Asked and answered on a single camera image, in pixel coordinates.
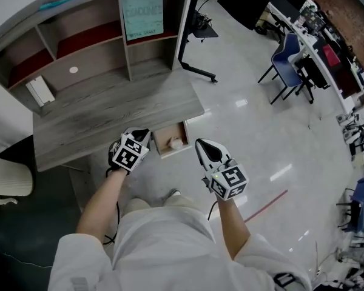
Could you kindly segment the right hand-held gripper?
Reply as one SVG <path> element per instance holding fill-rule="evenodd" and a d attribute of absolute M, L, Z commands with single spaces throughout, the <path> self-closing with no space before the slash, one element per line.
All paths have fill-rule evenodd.
<path fill-rule="evenodd" d="M 202 181 L 211 192 L 220 199 L 232 199 L 244 192 L 249 178 L 244 167 L 235 159 L 230 159 L 225 146 L 210 139 L 198 138 L 195 150 L 200 165 L 208 170 Z"/>

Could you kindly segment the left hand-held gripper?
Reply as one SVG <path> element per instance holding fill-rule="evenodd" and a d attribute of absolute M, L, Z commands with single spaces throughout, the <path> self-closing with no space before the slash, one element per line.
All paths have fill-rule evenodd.
<path fill-rule="evenodd" d="M 151 132 L 141 127 L 125 129 L 108 151 L 108 163 L 112 170 L 132 172 L 149 153 Z"/>

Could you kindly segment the wooden drawer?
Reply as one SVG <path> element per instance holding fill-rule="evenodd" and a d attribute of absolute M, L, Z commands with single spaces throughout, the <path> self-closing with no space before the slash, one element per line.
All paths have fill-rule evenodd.
<path fill-rule="evenodd" d="M 176 124 L 172 124 L 165 128 L 156 130 L 152 134 L 156 148 L 162 159 L 191 148 L 189 135 L 187 132 L 187 125 L 185 121 L 178 122 Z M 181 150 L 172 150 L 168 146 L 168 142 L 171 137 L 181 138 L 183 140 L 184 146 Z"/>

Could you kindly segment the person's right white shoe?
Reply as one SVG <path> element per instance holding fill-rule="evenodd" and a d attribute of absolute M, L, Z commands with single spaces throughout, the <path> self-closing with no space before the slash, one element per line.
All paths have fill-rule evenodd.
<path fill-rule="evenodd" d="M 172 189 L 172 190 L 170 190 L 170 192 L 169 192 L 169 193 L 166 195 L 166 197 L 164 198 L 163 203 L 166 203 L 166 201 L 167 201 L 169 198 L 173 197 L 173 196 L 180 196 L 180 195 L 181 195 L 180 190 L 178 190 L 178 189 Z"/>

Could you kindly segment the person's white shirt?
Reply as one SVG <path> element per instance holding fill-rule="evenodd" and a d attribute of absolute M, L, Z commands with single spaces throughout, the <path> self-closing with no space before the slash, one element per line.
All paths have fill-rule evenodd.
<path fill-rule="evenodd" d="M 288 288 L 312 291 L 308 274 L 259 234 L 225 256 L 195 209 L 137 210 L 119 231 L 112 256 L 94 236 L 63 236 L 48 291 L 278 291 L 285 275 Z"/>

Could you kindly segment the white box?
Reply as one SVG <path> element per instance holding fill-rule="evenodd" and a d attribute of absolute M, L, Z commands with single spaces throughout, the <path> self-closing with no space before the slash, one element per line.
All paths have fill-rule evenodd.
<path fill-rule="evenodd" d="M 31 80 L 25 86 L 40 107 L 55 100 L 55 97 L 42 76 Z"/>

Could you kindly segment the blue chair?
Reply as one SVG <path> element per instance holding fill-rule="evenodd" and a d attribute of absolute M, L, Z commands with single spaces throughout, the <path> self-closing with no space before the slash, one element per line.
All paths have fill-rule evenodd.
<path fill-rule="evenodd" d="M 280 91 L 280 93 L 270 102 L 273 104 L 278 100 L 279 97 L 287 90 L 291 89 L 289 93 L 283 98 L 285 100 L 294 90 L 303 84 L 303 81 L 298 74 L 297 70 L 293 67 L 292 63 L 289 61 L 289 57 L 296 55 L 300 52 L 300 46 L 298 41 L 298 36 L 295 33 L 287 33 L 284 40 L 280 43 L 274 54 L 271 56 L 271 65 L 258 80 L 260 83 L 265 76 L 274 69 L 276 75 L 279 76 L 285 87 Z"/>

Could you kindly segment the teal poster board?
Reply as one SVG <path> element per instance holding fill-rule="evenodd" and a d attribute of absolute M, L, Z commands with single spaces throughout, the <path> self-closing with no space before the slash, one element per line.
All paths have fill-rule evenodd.
<path fill-rule="evenodd" d="M 164 32 L 163 0 L 121 0 L 121 3 L 128 41 Z"/>

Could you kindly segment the black office chair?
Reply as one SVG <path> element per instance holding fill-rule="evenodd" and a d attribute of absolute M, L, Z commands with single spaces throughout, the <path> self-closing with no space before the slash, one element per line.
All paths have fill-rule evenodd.
<path fill-rule="evenodd" d="M 310 95 L 309 103 L 313 104 L 314 96 L 312 94 L 312 88 L 317 87 L 326 90 L 330 85 L 326 82 L 316 63 L 309 55 L 296 61 L 295 66 L 297 68 L 297 73 L 302 80 L 302 84 L 295 94 L 298 96 L 303 87 L 306 87 Z"/>

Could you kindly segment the long white desk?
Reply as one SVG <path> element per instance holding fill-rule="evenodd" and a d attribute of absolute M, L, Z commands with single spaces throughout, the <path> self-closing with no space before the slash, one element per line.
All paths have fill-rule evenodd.
<path fill-rule="evenodd" d="M 279 9 L 275 7 L 272 2 L 268 2 L 267 7 L 270 9 L 270 11 L 273 11 L 273 14 L 277 15 L 282 21 L 290 26 L 291 30 L 298 36 L 298 40 L 303 44 L 303 48 L 301 49 L 301 51 L 303 52 L 306 50 L 309 53 L 310 57 L 316 63 L 318 69 L 321 71 L 325 81 L 331 87 L 333 87 L 336 95 L 339 98 L 343 112 L 345 114 L 351 113 L 355 107 L 355 99 L 357 99 L 361 95 L 364 95 L 364 87 L 362 86 L 359 74 L 357 73 L 357 67 L 354 64 L 349 63 L 351 66 L 351 73 L 356 80 L 357 85 L 360 87 L 360 93 L 358 93 L 357 95 L 353 94 L 347 98 L 344 98 L 342 96 L 342 90 L 337 86 L 335 79 L 329 71 L 329 65 L 325 64 L 324 60 L 322 60 L 322 57 L 320 56 L 320 54 L 323 54 L 323 50 L 317 50 L 316 48 L 314 48 L 314 45 L 317 42 L 317 38 L 307 33 L 304 28 L 301 28 L 300 24 L 297 21 L 295 23 L 292 23 L 291 18 L 286 17 Z"/>

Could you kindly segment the teal strip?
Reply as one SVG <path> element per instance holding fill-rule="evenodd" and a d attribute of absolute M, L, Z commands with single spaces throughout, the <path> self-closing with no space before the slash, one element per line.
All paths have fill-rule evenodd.
<path fill-rule="evenodd" d="M 72 1 L 72 0 L 57 0 L 57 1 L 53 1 L 53 2 L 48 2 L 48 3 L 42 4 L 39 7 L 39 11 L 48 10 L 50 8 L 54 8 L 59 5 L 65 4 L 66 2 L 69 2 L 69 1 Z"/>

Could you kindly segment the blue table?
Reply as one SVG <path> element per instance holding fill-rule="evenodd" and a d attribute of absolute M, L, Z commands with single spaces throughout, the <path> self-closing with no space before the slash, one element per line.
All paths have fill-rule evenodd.
<path fill-rule="evenodd" d="M 343 232 L 364 233 L 364 178 L 357 181 L 349 202 L 337 203 L 336 206 L 345 206 L 349 210 L 346 214 L 350 220 L 338 228 Z"/>

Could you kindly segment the red bag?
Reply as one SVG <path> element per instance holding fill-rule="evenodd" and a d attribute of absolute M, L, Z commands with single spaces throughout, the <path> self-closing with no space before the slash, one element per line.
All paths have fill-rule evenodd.
<path fill-rule="evenodd" d="M 336 55 L 335 51 L 329 44 L 324 45 L 322 49 L 330 67 L 334 67 L 341 63 L 339 57 Z"/>

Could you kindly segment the black standing desk frame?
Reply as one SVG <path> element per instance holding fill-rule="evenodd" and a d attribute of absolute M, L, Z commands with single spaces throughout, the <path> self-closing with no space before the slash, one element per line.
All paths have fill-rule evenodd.
<path fill-rule="evenodd" d="M 188 6 L 188 9 L 187 9 L 187 18 L 186 18 L 186 23 L 184 25 L 184 31 L 183 31 L 183 36 L 182 36 L 182 40 L 181 40 L 180 49 L 179 49 L 179 52 L 178 52 L 178 60 L 179 60 L 179 62 L 180 62 L 183 69 L 185 69 L 187 71 L 190 71 L 190 72 L 193 72 L 193 73 L 196 73 L 198 75 L 208 77 L 211 80 L 212 83 L 216 84 L 217 80 L 216 80 L 216 75 L 215 74 L 207 72 L 205 70 L 195 68 L 195 67 L 189 65 L 188 63 L 183 62 L 183 56 L 184 56 L 185 48 L 186 48 L 187 43 L 189 42 L 188 37 L 189 37 L 190 34 L 193 34 L 190 31 L 190 27 L 192 25 L 192 19 L 193 19 L 194 11 L 196 11 L 195 7 L 197 5 L 197 2 L 198 2 L 198 0 L 190 0 L 189 6 Z"/>

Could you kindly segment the black equipment base plate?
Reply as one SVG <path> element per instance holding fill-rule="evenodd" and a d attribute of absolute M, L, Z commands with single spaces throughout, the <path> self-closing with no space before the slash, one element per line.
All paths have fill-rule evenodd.
<path fill-rule="evenodd" d="M 190 31 L 196 38 L 199 39 L 218 37 L 218 34 L 212 28 L 211 18 L 209 18 L 207 15 L 199 13 L 198 11 L 194 11 Z"/>

